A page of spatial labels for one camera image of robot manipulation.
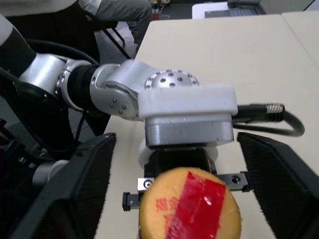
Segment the small bottle with red drink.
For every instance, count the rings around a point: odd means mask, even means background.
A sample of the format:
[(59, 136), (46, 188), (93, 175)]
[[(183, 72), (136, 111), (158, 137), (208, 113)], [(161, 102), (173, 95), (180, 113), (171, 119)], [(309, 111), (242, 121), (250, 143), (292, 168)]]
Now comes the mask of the small bottle with red drink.
[(240, 239), (241, 232), (229, 188), (202, 169), (169, 170), (142, 196), (137, 239)]

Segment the seated person in grey trousers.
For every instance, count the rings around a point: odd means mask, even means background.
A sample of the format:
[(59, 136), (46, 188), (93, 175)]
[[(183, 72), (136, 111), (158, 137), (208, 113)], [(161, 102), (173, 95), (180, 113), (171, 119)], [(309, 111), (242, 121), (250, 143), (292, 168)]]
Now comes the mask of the seated person in grey trousers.
[(153, 8), (149, 0), (78, 0), (81, 8), (99, 21), (126, 22), (137, 49), (140, 48), (149, 24), (153, 21)]

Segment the dark grey laptop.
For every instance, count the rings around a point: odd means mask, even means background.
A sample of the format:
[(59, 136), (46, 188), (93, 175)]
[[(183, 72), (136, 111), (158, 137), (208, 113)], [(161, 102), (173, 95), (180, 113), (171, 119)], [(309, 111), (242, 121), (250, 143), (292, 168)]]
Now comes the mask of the dark grey laptop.
[(206, 11), (205, 18), (262, 15), (261, 0), (228, 0), (227, 10)]

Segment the dark robot torso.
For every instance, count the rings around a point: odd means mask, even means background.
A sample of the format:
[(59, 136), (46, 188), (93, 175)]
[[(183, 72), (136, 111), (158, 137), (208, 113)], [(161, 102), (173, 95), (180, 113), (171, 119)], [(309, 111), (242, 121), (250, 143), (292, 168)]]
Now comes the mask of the dark robot torso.
[(67, 163), (55, 161), (5, 127), (0, 118), (0, 239), (9, 239), (42, 188)]

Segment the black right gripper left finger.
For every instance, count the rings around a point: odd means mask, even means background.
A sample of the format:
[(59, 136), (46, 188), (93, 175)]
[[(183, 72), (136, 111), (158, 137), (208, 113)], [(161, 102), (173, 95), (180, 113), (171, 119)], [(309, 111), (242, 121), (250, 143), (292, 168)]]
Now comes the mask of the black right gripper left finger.
[(94, 239), (115, 144), (115, 133), (107, 133), (79, 145), (8, 239)]

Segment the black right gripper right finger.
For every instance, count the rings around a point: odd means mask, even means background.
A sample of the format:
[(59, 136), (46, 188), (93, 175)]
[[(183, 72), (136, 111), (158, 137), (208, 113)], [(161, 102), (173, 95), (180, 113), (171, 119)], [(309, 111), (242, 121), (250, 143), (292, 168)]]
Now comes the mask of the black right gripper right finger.
[(319, 239), (319, 176), (287, 144), (244, 132), (237, 141), (276, 239)]

